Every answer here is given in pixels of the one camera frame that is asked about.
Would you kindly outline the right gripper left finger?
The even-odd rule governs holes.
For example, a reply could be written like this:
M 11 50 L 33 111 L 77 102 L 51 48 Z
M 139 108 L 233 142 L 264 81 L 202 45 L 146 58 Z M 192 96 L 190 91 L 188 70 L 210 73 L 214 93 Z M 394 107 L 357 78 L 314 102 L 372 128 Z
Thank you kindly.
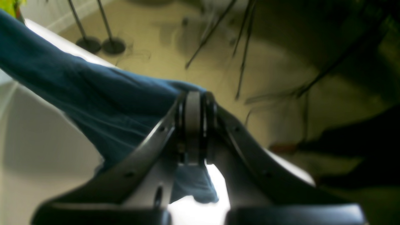
M 171 225 L 167 209 L 182 140 L 186 94 L 123 161 L 86 184 L 41 204 L 33 225 Z

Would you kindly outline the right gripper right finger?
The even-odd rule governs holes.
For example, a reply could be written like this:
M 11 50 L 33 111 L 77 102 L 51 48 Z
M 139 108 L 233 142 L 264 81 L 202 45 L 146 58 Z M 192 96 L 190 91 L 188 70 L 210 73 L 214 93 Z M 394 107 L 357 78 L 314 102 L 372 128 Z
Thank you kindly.
M 324 192 L 274 160 L 244 128 L 202 95 L 206 159 L 225 178 L 231 208 L 226 225 L 365 225 L 361 207 Z

